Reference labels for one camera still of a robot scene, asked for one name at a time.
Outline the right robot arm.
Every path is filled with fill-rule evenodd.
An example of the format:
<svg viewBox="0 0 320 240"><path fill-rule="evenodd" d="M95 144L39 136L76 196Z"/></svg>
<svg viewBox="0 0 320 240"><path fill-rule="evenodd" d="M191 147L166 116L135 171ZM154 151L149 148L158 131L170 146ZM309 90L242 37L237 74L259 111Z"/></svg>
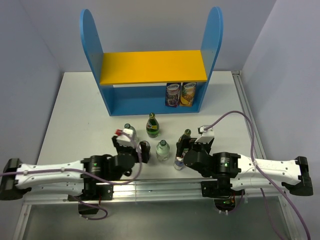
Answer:
<svg viewBox="0 0 320 240"><path fill-rule="evenodd" d="M180 139L176 155L186 167L198 172L203 197L221 199L240 196L246 189L275 187L286 189L294 196L312 196L313 185L306 157L294 160L254 159L237 153L210 154L212 142L197 142L195 138Z"/></svg>

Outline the yellow pineapple juice carton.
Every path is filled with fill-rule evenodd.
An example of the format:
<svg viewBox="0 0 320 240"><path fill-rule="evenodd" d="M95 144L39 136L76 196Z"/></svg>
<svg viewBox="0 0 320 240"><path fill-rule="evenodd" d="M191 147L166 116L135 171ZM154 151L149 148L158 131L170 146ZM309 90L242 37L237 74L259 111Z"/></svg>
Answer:
<svg viewBox="0 0 320 240"><path fill-rule="evenodd" d="M179 105L182 107L191 107L196 94L196 82L184 82L181 87Z"/></svg>

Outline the purple juice carton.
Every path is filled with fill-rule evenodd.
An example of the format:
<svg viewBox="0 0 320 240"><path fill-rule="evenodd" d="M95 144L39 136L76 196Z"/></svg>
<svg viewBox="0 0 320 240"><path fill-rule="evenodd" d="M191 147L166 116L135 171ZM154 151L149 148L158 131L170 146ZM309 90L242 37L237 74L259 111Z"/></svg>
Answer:
<svg viewBox="0 0 320 240"><path fill-rule="evenodd" d="M165 88L165 105L177 107L180 102L181 83L167 83Z"/></svg>

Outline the green glass bottle rear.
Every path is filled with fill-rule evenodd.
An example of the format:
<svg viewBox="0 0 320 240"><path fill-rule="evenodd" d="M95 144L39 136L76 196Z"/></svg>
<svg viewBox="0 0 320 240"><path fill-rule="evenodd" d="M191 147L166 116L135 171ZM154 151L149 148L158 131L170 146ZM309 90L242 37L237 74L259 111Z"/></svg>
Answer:
<svg viewBox="0 0 320 240"><path fill-rule="evenodd" d="M156 138L159 135L160 125L156 119L155 113L151 112L146 123L146 132L150 138Z"/></svg>

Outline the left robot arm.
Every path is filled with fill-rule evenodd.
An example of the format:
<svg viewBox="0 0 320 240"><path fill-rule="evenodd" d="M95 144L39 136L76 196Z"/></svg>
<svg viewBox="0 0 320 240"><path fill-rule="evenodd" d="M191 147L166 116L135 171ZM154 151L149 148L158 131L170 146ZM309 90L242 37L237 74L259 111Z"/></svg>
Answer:
<svg viewBox="0 0 320 240"><path fill-rule="evenodd" d="M11 158L0 177L0 199L22 199L27 193L66 194L85 201L97 200L102 190L98 183L119 185L122 176L129 177L136 163L148 163L150 144L138 143L135 148L128 138L113 136L117 154L93 155L63 164L32 165Z"/></svg>

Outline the blue and yellow shelf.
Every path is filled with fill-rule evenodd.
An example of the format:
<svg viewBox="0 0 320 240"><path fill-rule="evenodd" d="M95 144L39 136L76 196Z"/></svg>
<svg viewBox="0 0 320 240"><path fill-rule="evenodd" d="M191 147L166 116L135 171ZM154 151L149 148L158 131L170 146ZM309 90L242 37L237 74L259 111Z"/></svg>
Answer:
<svg viewBox="0 0 320 240"><path fill-rule="evenodd" d="M88 9L79 18L84 54L110 116L197 113L216 64L223 40L220 7L207 17L199 50L103 51L95 20ZM196 83L191 106L165 104L168 83Z"/></svg>

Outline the green glass bottle right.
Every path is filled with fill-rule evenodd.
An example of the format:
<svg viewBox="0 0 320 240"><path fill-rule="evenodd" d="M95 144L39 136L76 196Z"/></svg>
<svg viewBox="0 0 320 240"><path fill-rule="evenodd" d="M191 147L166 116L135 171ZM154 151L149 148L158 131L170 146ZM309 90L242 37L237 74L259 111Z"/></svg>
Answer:
<svg viewBox="0 0 320 240"><path fill-rule="evenodd" d="M190 143L190 139L191 139L191 130L190 129L186 129L183 133L183 135L181 135L176 143L177 147L189 147L189 143Z"/></svg>

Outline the green glass bottle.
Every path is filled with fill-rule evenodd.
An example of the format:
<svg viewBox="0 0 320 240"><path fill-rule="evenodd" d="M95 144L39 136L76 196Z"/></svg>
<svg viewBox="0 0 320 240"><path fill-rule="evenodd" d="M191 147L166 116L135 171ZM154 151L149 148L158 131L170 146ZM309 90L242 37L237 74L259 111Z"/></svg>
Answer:
<svg viewBox="0 0 320 240"><path fill-rule="evenodd" d="M190 143L190 139L191 139L191 130L190 129L186 129L183 133L183 135L181 135L176 143L177 147L189 147L189 143Z"/></svg>
<svg viewBox="0 0 320 240"><path fill-rule="evenodd" d="M146 123L146 132L150 138L156 138L159 135L160 125L156 119L155 113L151 112Z"/></svg>

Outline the aluminium side rail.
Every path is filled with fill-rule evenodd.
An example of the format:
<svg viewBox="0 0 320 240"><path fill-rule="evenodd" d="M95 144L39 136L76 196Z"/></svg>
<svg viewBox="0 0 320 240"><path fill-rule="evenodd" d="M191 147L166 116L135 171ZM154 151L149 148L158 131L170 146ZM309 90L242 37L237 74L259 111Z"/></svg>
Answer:
<svg viewBox="0 0 320 240"><path fill-rule="evenodd" d="M241 71L231 71L231 74L232 74L235 88L240 100L242 111L250 119L252 123L252 127L254 130L254 154L258 159L267 159L256 123L255 123L255 119L251 111L250 103L242 83Z"/></svg>

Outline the Red Bull can right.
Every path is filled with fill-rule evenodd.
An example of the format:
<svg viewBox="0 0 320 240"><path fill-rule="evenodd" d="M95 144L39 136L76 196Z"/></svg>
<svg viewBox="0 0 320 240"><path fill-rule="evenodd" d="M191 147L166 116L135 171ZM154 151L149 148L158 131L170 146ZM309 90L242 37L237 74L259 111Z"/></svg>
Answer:
<svg viewBox="0 0 320 240"><path fill-rule="evenodd" d="M184 164L184 156L176 156L174 159L174 168L178 171L182 170L185 166Z"/></svg>

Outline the aluminium mounting rail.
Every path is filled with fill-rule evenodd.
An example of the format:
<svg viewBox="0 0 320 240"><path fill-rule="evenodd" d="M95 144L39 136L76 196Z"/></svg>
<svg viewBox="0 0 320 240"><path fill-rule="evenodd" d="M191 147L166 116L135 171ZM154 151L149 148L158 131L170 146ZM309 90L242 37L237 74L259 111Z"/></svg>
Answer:
<svg viewBox="0 0 320 240"><path fill-rule="evenodd" d="M111 203L201 200L201 179L147 180L113 187ZM76 204L67 194L26 195L24 205Z"/></svg>

